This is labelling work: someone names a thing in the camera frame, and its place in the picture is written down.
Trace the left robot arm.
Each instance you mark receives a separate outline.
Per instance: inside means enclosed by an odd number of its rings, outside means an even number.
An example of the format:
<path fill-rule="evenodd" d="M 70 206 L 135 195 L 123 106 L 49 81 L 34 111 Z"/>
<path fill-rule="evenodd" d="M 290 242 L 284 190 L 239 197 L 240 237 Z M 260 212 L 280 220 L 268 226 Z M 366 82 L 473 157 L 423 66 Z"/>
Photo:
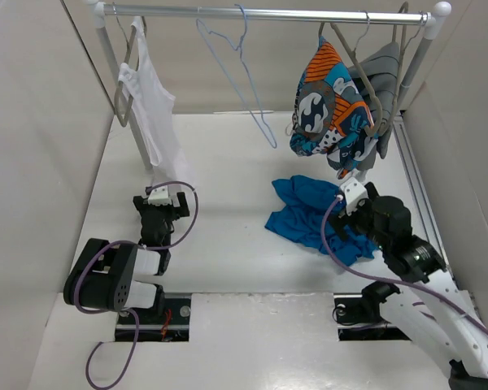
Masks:
<path fill-rule="evenodd" d="M 65 303 L 102 312 L 137 308 L 138 314 L 147 322 L 160 320 L 165 311 L 162 287 L 134 278 L 139 275 L 161 276 L 168 269 L 173 223 L 190 216 L 183 192 L 174 195 L 172 200 L 159 204 L 152 197 L 133 197 L 141 222 L 137 243 L 111 243 L 90 238 L 65 282 Z"/>

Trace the blue t shirt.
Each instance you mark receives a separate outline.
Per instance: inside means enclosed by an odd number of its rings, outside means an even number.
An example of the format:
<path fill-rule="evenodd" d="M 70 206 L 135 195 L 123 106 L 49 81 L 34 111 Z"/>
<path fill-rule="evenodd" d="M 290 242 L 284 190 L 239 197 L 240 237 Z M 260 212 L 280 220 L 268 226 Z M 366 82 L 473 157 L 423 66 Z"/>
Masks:
<path fill-rule="evenodd" d="M 274 180 L 272 186 L 285 206 L 270 214 L 265 228 L 295 244 L 325 254 L 320 225 L 325 212 L 338 195 L 339 187 L 304 175 Z M 351 266 L 360 258 L 374 258 L 377 247 L 366 236 L 356 234 L 350 228 L 346 229 L 346 234 L 346 240 L 341 240 L 333 227 L 325 226 L 328 246 L 342 263 Z"/>

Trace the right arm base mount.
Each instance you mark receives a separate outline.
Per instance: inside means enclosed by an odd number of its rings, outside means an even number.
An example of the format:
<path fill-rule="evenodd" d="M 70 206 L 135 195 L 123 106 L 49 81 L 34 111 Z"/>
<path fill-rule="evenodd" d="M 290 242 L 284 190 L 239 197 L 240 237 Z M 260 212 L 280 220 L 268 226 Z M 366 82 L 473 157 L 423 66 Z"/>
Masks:
<path fill-rule="evenodd" d="M 393 284 L 373 282 L 360 293 L 334 294 L 332 317 L 338 325 L 338 340 L 409 340 L 381 316 L 381 305 L 389 296 L 399 293 L 399 288 Z"/>

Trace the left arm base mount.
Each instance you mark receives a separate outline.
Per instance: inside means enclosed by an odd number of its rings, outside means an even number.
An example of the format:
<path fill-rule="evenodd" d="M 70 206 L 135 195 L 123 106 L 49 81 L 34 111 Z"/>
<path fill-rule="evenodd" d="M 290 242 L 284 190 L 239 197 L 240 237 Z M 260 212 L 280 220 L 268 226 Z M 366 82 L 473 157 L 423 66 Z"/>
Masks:
<path fill-rule="evenodd" d="M 162 310 L 135 309 L 139 318 L 138 342 L 188 342 L 191 295 L 167 295 Z"/>

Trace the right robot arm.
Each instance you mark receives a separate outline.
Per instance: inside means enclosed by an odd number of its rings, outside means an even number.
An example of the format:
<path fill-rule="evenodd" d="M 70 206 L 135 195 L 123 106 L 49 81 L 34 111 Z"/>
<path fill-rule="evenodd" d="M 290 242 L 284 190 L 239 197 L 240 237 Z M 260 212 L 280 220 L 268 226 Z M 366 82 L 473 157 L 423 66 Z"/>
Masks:
<path fill-rule="evenodd" d="M 438 251 L 412 231 L 412 214 L 393 196 L 381 196 L 371 183 L 351 178 L 325 211 L 322 225 L 346 240 L 349 231 L 365 235 L 382 252 L 393 279 L 367 275 L 331 258 L 345 271 L 370 280 L 359 309 L 371 320 L 395 325 L 447 377 L 451 389 L 488 389 L 488 329 L 471 300 L 458 289 Z"/>

